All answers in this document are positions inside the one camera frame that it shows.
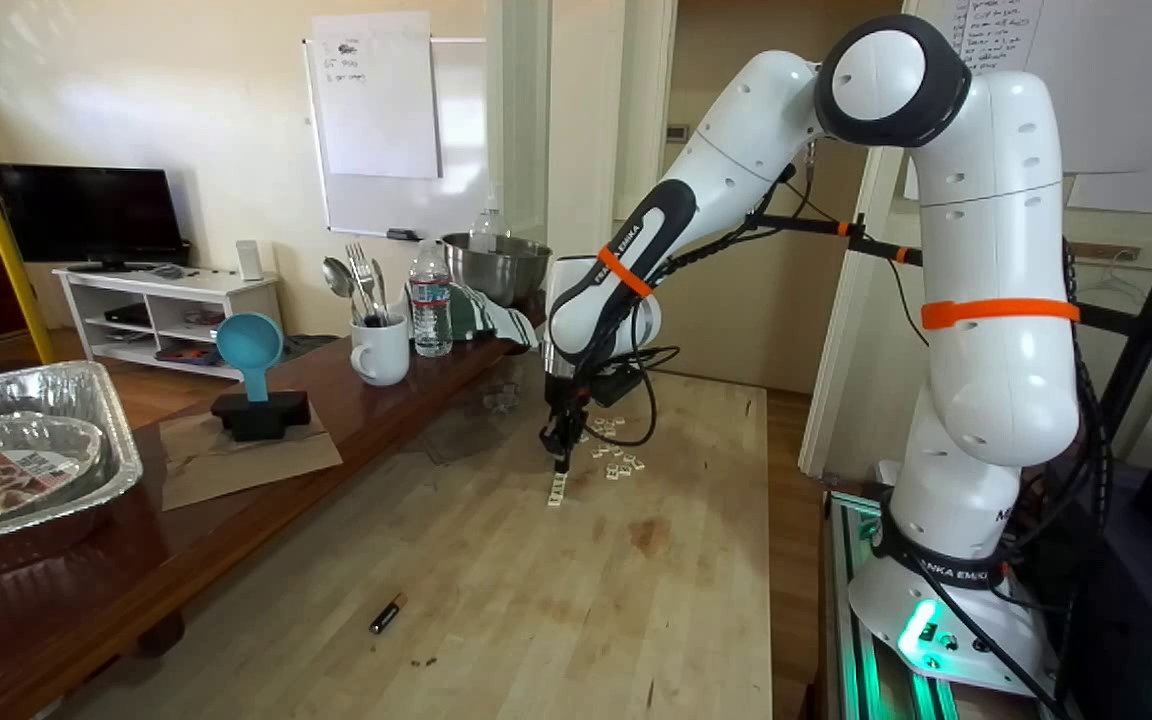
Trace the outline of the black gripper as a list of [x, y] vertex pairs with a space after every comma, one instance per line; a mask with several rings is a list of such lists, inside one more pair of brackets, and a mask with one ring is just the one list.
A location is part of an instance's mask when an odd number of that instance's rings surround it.
[[547, 419], [539, 443], [547, 446], [550, 472], [564, 472], [579, 446], [588, 423], [593, 379], [588, 374], [547, 374], [542, 379]]

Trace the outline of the green lit robot base rail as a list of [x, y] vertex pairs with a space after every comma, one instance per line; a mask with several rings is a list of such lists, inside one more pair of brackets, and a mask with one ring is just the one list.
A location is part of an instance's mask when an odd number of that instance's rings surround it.
[[826, 496], [826, 645], [839, 720], [1058, 720], [1045, 612], [995, 587], [923, 579], [875, 551], [880, 505]]

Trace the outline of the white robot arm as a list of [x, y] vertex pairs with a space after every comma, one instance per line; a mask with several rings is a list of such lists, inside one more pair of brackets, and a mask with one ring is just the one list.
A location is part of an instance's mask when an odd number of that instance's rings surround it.
[[901, 146], [918, 185], [926, 379], [846, 608], [923, 674], [1039, 695], [1045, 618], [1001, 560], [1018, 477], [1078, 427], [1039, 77], [969, 69], [918, 15], [866, 21], [819, 61], [752, 54], [616, 236], [547, 262], [539, 443], [568, 459], [583, 408], [638, 384], [659, 278], [737, 238], [819, 135]]

